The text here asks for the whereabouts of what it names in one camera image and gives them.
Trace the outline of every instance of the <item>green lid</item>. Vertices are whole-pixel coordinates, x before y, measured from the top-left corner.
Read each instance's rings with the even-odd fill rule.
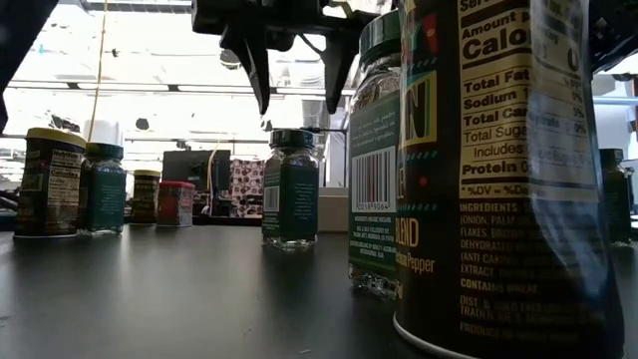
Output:
[[[275,130],[270,134],[270,147],[293,147],[314,149],[314,135],[304,130]]]
[[[620,164],[623,159],[622,149],[601,149],[600,163],[603,166],[613,166]]]
[[[108,157],[121,160],[124,158],[124,148],[116,145],[88,143],[87,156]]]
[[[399,11],[394,10],[372,20],[359,39],[361,64],[366,66],[381,57],[401,53]]]

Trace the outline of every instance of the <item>spice jar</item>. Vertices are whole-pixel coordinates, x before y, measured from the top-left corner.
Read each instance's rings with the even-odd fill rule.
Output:
[[[363,30],[359,48],[364,79],[353,97],[350,116],[349,276],[356,289],[394,299],[399,13],[373,20]]]
[[[159,184],[158,225],[191,226],[195,185],[182,181]]]
[[[158,193],[160,176],[157,171],[135,170],[131,224],[155,224],[158,222]]]
[[[124,148],[87,144],[80,180],[80,234],[117,235],[124,226],[127,171],[122,167]]]
[[[283,250],[304,250],[317,240],[319,161],[314,136],[302,130],[270,135],[264,173],[262,238]]]
[[[22,175],[16,238],[75,236],[80,173],[87,142],[80,136],[30,129]]]
[[[609,240],[615,244],[631,242],[629,182],[627,170],[620,166],[622,160],[621,149],[600,150]]]

